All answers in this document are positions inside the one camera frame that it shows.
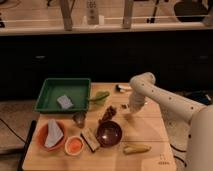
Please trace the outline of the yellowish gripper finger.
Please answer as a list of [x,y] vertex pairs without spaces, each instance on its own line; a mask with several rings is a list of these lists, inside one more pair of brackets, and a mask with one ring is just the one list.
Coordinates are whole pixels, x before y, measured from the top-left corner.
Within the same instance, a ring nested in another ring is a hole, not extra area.
[[127,121],[132,121],[134,117],[135,117],[135,114],[131,112],[127,112],[124,114],[124,119]]

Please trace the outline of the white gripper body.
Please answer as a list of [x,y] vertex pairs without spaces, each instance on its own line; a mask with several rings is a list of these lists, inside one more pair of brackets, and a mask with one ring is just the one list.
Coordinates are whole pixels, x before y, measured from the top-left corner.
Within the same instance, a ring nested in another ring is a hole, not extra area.
[[131,112],[138,112],[145,104],[145,97],[135,91],[129,96],[129,108]]

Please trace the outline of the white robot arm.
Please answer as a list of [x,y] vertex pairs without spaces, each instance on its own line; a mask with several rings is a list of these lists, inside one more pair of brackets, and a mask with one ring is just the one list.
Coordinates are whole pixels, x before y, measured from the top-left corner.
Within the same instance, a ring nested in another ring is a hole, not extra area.
[[153,73],[130,79],[129,106],[137,113],[146,97],[179,115],[190,125],[185,171],[213,171],[213,105],[204,105],[155,85]]

